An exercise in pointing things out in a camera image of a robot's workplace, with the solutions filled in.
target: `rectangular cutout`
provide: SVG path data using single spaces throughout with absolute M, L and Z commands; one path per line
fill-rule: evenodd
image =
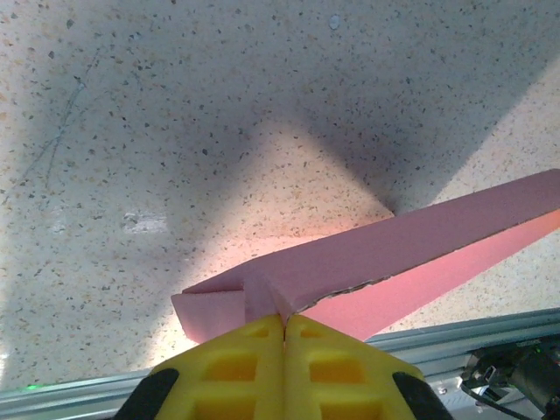
M 331 357 L 309 364 L 311 382 L 363 383 L 361 364 L 352 357 Z
M 254 420 L 255 405 L 251 398 L 200 400 L 188 420 Z
M 382 407 L 373 402 L 325 402 L 321 420 L 382 420 Z
M 205 381 L 254 381 L 258 358 L 254 354 L 224 354 L 210 364 Z

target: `floor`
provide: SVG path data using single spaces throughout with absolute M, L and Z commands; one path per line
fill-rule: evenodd
M 0 5 L 0 389 L 187 349 L 170 295 L 560 166 L 560 3 Z M 390 331 L 560 305 L 558 232 Z

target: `pink foam block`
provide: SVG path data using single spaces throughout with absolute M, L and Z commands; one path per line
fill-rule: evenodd
M 171 300 L 196 342 L 298 312 L 364 340 L 558 228 L 552 170 L 261 256 Z

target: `speckled floor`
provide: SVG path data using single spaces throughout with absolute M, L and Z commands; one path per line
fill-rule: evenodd
M 148 367 L 190 284 L 560 166 L 560 3 L 444 4 L 2 2 L 0 389 Z M 559 249 L 389 330 L 559 306 Z

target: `wire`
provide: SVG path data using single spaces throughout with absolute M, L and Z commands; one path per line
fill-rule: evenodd
M 506 407 L 503 407 L 494 401 L 490 401 L 488 398 L 485 398 L 482 395 L 478 395 L 476 392 L 470 390 L 464 383 L 461 383 L 461 389 L 468 396 L 478 401 L 479 403 L 487 405 L 488 407 L 491 407 L 494 410 L 501 411 L 502 413 L 507 414 L 508 416 L 511 416 L 513 418 L 518 418 L 519 420 L 534 420 L 533 418 L 524 416 L 523 414 L 518 413 L 517 411 L 513 411 L 512 409 L 507 409 Z

